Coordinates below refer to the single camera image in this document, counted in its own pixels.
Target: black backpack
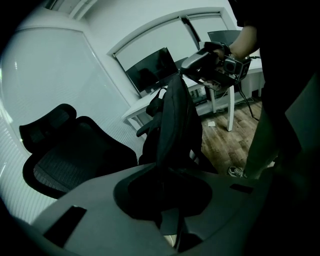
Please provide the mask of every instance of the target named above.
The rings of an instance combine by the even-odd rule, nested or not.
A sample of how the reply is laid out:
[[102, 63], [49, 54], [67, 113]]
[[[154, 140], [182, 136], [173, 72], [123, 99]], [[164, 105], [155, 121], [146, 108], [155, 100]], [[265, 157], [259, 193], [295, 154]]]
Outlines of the black backpack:
[[193, 167], [217, 173], [201, 152], [202, 124], [182, 76], [173, 77], [162, 99], [159, 94], [146, 109], [153, 120], [137, 132], [137, 136], [147, 134], [139, 165], [156, 163], [159, 168]]

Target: person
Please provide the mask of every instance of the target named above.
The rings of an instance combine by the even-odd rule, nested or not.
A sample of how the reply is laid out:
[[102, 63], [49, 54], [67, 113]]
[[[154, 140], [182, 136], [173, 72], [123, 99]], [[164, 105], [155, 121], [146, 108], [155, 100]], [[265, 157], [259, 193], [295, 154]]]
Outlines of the person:
[[286, 110], [302, 92], [318, 66], [316, 41], [317, 8], [304, 1], [228, 0], [237, 25], [243, 27], [229, 46], [231, 56], [243, 59], [260, 49], [265, 85], [262, 110], [249, 148], [245, 168], [229, 167], [234, 177], [258, 179], [278, 155], [287, 159], [300, 150]]

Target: roller blind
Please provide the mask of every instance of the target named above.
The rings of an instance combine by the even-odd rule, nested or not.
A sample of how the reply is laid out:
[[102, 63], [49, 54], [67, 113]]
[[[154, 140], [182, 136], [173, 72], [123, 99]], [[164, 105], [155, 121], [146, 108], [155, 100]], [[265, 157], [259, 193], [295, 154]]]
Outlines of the roller blind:
[[125, 45], [115, 56], [127, 71], [145, 57], [165, 47], [175, 62], [197, 51], [185, 25], [177, 18], [146, 31]]
[[210, 42], [208, 32], [228, 30], [220, 15], [189, 15], [190, 22], [202, 42]]

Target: black sleeve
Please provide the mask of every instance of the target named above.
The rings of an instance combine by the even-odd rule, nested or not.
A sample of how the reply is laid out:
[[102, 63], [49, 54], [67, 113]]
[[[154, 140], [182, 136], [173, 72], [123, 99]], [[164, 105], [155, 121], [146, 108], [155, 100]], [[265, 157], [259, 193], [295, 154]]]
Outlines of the black sleeve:
[[233, 14], [236, 18], [237, 25], [244, 27], [245, 22], [250, 25], [255, 25], [255, 19], [253, 12], [251, 11], [253, 6], [249, 0], [228, 0], [232, 8]]

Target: wooden floor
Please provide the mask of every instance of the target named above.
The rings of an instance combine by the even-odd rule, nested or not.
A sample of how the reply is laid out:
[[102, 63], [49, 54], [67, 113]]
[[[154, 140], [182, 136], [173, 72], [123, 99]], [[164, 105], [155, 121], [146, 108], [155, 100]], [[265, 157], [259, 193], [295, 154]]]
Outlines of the wooden floor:
[[[259, 119], [262, 102], [253, 98], [250, 106], [254, 117]], [[228, 109], [210, 113], [202, 119], [202, 152], [211, 161], [219, 174], [226, 174], [229, 166], [245, 167], [249, 147], [254, 138], [258, 121], [251, 117], [245, 102], [234, 107], [232, 131], [227, 131]], [[214, 127], [208, 122], [214, 121]]]

